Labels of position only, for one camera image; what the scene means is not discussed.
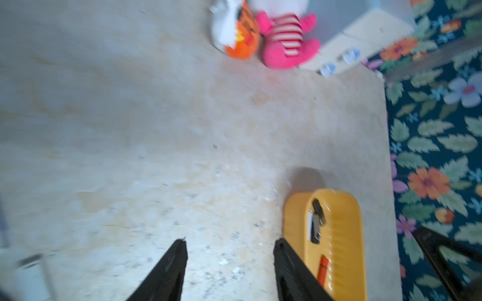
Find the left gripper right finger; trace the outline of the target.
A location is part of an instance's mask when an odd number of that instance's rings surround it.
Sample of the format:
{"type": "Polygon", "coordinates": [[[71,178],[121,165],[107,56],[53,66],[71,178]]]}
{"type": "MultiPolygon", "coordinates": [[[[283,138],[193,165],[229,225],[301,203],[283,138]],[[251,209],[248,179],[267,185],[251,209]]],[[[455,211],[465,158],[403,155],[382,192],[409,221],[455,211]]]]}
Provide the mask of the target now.
{"type": "Polygon", "coordinates": [[[284,238],[276,241],[273,254],[280,301],[333,301],[284,238]]]}

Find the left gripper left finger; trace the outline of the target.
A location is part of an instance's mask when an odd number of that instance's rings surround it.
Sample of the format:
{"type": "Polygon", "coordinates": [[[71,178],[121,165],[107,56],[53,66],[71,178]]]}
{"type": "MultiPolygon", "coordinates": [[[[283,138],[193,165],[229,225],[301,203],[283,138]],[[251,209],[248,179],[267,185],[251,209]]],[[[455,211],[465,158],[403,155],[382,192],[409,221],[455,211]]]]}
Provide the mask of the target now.
{"type": "Polygon", "coordinates": [[[127,301],[180,301],[188,261],[187,243],[177,239],[127,301]]]}

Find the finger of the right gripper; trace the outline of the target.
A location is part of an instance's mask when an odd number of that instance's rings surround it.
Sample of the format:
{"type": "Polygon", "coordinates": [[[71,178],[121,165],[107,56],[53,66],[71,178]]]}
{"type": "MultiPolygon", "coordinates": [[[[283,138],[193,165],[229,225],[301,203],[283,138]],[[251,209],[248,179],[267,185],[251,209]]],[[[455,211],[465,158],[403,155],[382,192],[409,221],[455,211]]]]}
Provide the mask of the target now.
{"type": "Polygon", "coordinates": [[[429,228],[419,227],[412,232],[424,255],[435,269],[452,300],[481,300],[481,277],[464,285],[444,259],[441,249],[447,248],[480,264],[481,252],[445,237],[429,228]]]}

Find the red usb drive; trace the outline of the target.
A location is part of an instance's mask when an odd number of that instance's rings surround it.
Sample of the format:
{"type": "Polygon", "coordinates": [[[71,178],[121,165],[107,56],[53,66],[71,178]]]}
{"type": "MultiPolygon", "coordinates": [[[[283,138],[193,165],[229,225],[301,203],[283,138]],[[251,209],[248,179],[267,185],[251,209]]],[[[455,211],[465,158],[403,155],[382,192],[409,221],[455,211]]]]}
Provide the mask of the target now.
{"type": "Polygon", "coordinates": [[[318,275],[317,275],[318,283],[322,287],[324,287],[326,282],[326,275],[328,273],[329,264],[330,264],[329,259],[326,256],[322,255],[320,259],[320,266],[319,266],[318,275]]]}

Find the black silver usb drive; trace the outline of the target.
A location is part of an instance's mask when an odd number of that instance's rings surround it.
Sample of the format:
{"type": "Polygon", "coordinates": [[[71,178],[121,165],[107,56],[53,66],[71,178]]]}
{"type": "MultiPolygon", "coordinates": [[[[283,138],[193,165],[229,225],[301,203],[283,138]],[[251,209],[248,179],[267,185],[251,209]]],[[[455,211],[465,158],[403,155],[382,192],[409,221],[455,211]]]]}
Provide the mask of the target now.
{"type": "Polygon", "coordinates": [[[320,244],[320,238],[321,238],[321,233],[320,233],[320,228],[321,228],[321,223],[320,223],[320,217],[313,211],[310,211],[308,213],[308,230],[309,230],[309,236],[308,238],[310,239],[310,242],[318,245],[320,244]]]}

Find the white blue-capped usb drive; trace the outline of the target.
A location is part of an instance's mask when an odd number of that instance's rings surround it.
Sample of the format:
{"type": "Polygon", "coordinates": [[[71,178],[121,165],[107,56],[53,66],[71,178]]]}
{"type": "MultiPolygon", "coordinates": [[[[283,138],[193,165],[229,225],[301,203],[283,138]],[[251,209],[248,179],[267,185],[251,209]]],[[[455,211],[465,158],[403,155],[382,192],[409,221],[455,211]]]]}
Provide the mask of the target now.
{"type": "Polygon", "coordinates": [[[15,267],[15,279],[20,291],[20,300],[56,300],[43,255],[36,254],[19,260],[15,267]]]}

